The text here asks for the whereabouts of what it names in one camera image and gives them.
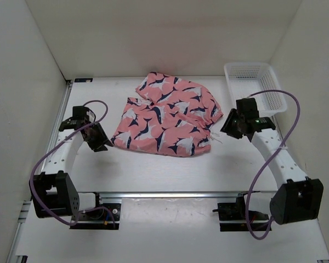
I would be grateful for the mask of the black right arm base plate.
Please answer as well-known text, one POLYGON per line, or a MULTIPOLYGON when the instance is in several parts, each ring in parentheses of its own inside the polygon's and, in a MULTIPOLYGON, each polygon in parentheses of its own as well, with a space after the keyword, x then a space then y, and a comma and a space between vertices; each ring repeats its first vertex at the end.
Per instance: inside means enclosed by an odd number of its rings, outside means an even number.
POLYGON ((239 193, 233 201, 217 203, 213 213, 218 215, 220 232, 248 232, 247 221, 253 231, 266 231, 270 217, 259 211, 250 210, 246 220, 245 197, 247 193, 239 193))

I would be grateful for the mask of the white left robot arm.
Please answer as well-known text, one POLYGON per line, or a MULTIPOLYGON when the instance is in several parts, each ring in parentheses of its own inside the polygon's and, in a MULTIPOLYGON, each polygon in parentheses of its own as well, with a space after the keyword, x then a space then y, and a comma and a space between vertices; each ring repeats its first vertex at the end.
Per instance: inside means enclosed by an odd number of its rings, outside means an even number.
POLYGON ((30 190, 38 218, 62 219, 72 216, 75 220, 82 213, 98 219, 104 213, 100 194, 78 193, 71 179, 77 152, 82 144, 93 152, 107 151, 113 146, 95 113, 87 106, 75 106, 72 116, 60 124, 57 145, 42 159, 43 170, 30 177, 30 190))

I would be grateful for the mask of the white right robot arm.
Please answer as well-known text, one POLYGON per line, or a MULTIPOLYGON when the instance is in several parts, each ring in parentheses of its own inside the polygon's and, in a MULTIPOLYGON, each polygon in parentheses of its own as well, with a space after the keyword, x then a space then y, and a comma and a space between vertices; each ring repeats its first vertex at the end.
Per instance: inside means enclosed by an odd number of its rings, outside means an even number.
POLYGON ((221 131, 236 139, 247 137, 263 156, 278 188, 268 208, 277 224, 318 217, 324 191, 322 182, 311 179, 296 165, 283 147, 272 120, 259 115, 254 98, 237 100, 221 131))

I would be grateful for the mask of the pink shark print shorts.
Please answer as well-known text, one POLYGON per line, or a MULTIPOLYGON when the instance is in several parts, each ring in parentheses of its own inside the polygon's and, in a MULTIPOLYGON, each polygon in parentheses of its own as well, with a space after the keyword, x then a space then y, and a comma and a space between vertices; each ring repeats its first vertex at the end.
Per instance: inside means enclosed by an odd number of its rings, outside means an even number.
POLYGON ((110 139, 114 146, 174 157, 193 157, 211 150, 211 127, 222 109, 202 84, 150 72, 128 97, 110 139))

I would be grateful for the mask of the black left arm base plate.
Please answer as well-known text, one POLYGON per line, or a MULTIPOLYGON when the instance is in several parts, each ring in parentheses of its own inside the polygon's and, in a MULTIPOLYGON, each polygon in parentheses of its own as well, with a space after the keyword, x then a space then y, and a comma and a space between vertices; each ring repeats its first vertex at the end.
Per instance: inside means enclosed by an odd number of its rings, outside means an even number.
POLYGON ((72 230, 119 230, 122 201, 120 198, 110 198, 94 192, 95 207, 105 207, 87 211, 79 216, 77 224, 70 226, 72 230))

